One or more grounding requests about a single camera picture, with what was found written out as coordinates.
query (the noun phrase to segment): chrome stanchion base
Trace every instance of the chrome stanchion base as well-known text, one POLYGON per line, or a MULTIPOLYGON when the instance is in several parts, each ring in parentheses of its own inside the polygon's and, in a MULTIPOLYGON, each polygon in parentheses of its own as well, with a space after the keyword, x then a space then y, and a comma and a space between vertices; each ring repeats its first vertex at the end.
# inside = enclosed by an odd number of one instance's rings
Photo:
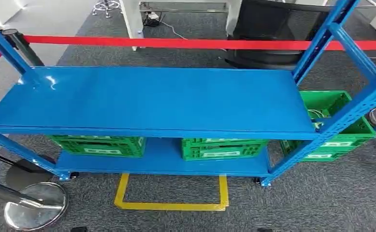
POLYGON ((55 183, 42 182, 30 185, 20 192, 44 204, 57 207, 31 209, 8 202, 4 208, 4 218, 7 224, 15 230, 33 231, 44 228, 56 222, 68 206, 66 191, 55 183))

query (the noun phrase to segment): lower shelf board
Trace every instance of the lower shelf board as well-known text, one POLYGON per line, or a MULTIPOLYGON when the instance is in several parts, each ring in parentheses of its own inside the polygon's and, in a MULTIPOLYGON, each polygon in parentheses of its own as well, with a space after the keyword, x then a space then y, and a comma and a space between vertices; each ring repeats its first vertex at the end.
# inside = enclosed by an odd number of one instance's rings
POLYGON ((148 138, 142 158, 72 154, 63 151, 59 171, 92 173, 270 176, 267 149, 252 158, 185 161, 181 142, 175 138, 148 138))

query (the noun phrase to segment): black office chair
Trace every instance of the black office chair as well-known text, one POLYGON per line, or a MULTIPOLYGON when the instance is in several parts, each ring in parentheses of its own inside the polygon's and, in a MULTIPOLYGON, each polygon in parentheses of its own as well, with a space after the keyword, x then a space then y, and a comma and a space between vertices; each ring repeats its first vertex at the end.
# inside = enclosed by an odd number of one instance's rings
MULTIPOLYGON (((228 40, 311 41, 330 7, 267 0, 242 0, 238 22, 228 40)), ((226 62, 240 69, 293 70, 304 51, 227 50, 226 62)))

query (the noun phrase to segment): blue metal shelf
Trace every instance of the blue metal shelf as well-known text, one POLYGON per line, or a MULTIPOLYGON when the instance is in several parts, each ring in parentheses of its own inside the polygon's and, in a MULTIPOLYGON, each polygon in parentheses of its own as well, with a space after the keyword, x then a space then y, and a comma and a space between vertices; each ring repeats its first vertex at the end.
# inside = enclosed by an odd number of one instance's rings
POLYGON ((0 102, 0 133, 318 136, 289 71, 148 67, 34 68, 0 102))
POLYGON ((71 154, 63 151, 56 170, 95 173, 270 176, 267 149, 254 158, 184 161, 181 141, 149 138, 142 158, 71 154))
POLYGON ((360 0, 338 0, 295 70, 148 67, 32 68, 0 34, 0 53, 22 74, 0 102, 0 145, 54 173, 240 175, 269 186, 306 155, 376 107, 376 65, 343 30, 360 0), (299 95, 333 36, 369 79, 315 132, 299 95), (176 139, 150 138, 141 159, 72 155, 55 165, 2 133, 305 140, 274 167, 255 158, 184 161, 176 139))

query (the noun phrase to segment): white desk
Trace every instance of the white desk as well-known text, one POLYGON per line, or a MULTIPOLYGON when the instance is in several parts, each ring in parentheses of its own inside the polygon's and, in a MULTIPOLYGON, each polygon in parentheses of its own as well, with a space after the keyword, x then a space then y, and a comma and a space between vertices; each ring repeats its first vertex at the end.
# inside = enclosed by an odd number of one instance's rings
MULTIPOLYGON (((242 0, 144 0, 145 2, 192 2, 192 3, 226 3, 228 8, 228 18, 226 30, 232 33, 238 20, 239 9, 242 0)), ((120 0, 121 10, 127 26, 130 38, 143 38, 143 21, 140 13, 139 0, 120 0)))

